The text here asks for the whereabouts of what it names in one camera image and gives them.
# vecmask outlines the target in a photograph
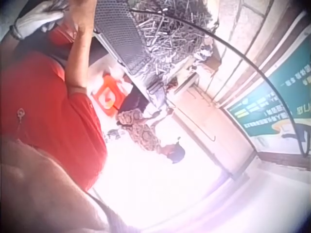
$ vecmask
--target poster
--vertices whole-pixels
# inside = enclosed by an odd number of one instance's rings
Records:
[[[283,105],[265,82],[227,108],[258,151],[300,154],[297,138],[304,152],[310,146],[307,141],[311,133],[311,36],[302,36],[300,45],[268,77],[287,103],[298,135]]]

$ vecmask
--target white glove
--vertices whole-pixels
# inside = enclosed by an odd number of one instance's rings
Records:
[[[53,28],[55,21],[64,17],[62,11],[47,10],[53,5],[53,1],[44,1],[25,14],[22,18],[16,20],[14,33],[19,39],[24,39],[41,28],[46,32]]]

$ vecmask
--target floral shirt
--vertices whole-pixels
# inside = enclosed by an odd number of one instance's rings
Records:
[[[117,116],[122,128],[130,134],[132,140],[139,144],[139,146],[147,151],[158,151],[160,147],[160,140],[155,134],[155,128],[148,126],[146,123],[139,123],[143,119],[142,112],[139,109],[125,111]]]

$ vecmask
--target metal basket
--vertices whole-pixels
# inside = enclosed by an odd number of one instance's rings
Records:
[[[129,10],[126,0],[98,0],[95,29],[118,61],[136,75],[151,58]]]

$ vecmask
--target red shirt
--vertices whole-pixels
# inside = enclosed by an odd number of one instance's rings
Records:
[[[82,189],[91,188],[107,151],[88,96],[68,96],[64,70],[38,52],[1,76],[1,134],[48,152]],[[21,123],[19,109],[25,112]]]

